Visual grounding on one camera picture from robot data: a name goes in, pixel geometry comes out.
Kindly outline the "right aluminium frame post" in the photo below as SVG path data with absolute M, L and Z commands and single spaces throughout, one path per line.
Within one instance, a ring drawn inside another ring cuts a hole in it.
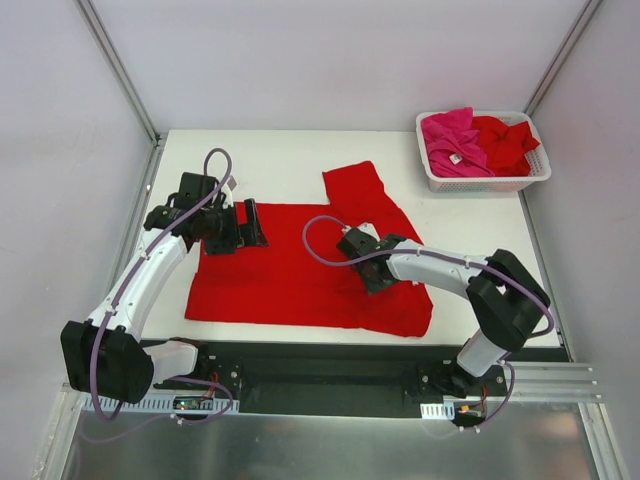
M 588 30 L 592 21 L 604 4 L 604 0 L 588 0 L 583 2 L 576 18 L 571 23 L 558 49 L 552 56 L 551 61 L 527 101 L 524 107 L 524 113 L 526 115 L 532 117 L 536 110 L 541 106 L 555 80 L 558 78 L 563 67 L 569 60 L 571 54 L 576 49 L 585 32 Z

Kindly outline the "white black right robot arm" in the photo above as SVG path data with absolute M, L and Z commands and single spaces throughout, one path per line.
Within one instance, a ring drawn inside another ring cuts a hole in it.
M 520 351 L 548 316 L 550 298 L 510 251 L 468 256 L 429 249 L 397 234 L 379 239 L 349 228 L 337 243 L 368 292 L 400 282 L 435 287 L 467 300 L 478 330 L 448 364 L 428 374 L 439 392 L 464 398 L 481 388 L 498 361 Z

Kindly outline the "red t shirt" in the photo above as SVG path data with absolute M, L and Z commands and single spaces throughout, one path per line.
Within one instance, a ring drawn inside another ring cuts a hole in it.
M 498 177 L 527 177 L 531 173 L 526 154 L 540 146 L 528 122 L 507 125 L 496 117 L 475 116 L 477 144 L 487 156 L 488 169 Z
M 268 247 L 200 256 L 186 319 L 426 334 L 433 303 L 425 287 L 400 282 L 370 294 L 354 270 L 337 264 L 341 231 L 333 218 L 349 226 L 369 222 L 381 235 L 419 238 L 373 163 L 327 171 L 323 181 L 326 204 L 258 204 Z M 318 262 L 309 248 L 335 264 Z

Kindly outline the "aluminium frame post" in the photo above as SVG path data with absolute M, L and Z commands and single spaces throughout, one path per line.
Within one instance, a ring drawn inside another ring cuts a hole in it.
M 604 0 L 588 0 L 583 2 L 576 18 L 571 23 L 558 49 L 552 56 L 551 61 L 527 101 L 524 107 L 524 113 L 526 115 L 532 117 L 536 110 L 541 106 L 555 80 L 558 78 L 563 67 L 569 60 L 571 54 L 576 49 L 585 32 L 588 30 L 592 21 L 604 4 Z
M 90 0 L 75 0 L 74 5 L 78 9 L 99 51 L 114 75 L 117 84 L 124 94 L 125 100 L 142 127 L 145 136 L 152 145 L 158 145 L 161 140 L 161 134 L 155 127 L 94 2 Z

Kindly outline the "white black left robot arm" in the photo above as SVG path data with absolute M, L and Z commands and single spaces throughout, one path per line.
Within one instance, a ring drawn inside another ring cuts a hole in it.
M 178 190 L 147 214 L 134 255 L 106 298 L 87 320 L 70 321 L 62 329 L 73 389 L 133 404 L 150 387 L 174 377 L 192 389 L 210 381 L 204 342 L 173 337 L 148 347 L 141 343 L 161 290 L 196 244 L 207 255 L 267 246 L 255 200 L 237 205 L 227 184 L 183 173 Z

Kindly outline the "white perforated plastic basket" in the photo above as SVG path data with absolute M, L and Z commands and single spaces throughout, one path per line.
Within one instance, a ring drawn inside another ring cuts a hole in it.
M 424 112 L 416 117 L 415 124 L 420 157 L 431 191 L 435 193 L 509 193 L 518 192 L 533 183 L 546 181 L 550 178 L 551 167 L 548 156 L 529 116 L 512 111 L 478 111 L 474 108 L 473 110 L 474 117 L 496 117 L 507 125 L 515 125 L 524 121 L 529 123 L 532 134 L 540 142 L 538 148 L 526 154 L 526 159 L 531 166 L 531 173 L 527 177 L 498 177 L 494 175 L 482 178 L 439 178 L 434 176 L 428 164 L 426 147 L 418 123 L 428 115 L 445 112 Z

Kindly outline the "pink t shirt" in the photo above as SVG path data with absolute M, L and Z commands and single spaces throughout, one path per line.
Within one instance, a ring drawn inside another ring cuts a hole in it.
M 419 121 L 428 164 L 439 178 L 493 177 L 487 154 L 478 141 L 480 131 L 474 129 L 474 110 L 464 107 L 445 113 L 428 115 Z

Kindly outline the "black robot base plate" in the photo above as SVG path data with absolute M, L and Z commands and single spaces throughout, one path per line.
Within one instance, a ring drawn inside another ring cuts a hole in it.
M 440 403 L 456 351 L 446 346 L 206 343 L 195 372 L 160 388 L 231 394 L 242 413 L 417 418 Z

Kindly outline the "left aluminium frame post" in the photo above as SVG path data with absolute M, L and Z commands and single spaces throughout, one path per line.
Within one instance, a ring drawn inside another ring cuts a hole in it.
M 90 0 L 75 0 L 74 5 L 78 9 L 99 51 L 114 75 L 117 84 L 124 94 L 125 100 L 142 127 L 145 136 L 152 145 L 158 145 L 161 140 L 161 134 L 155 127 L 94 2 Z

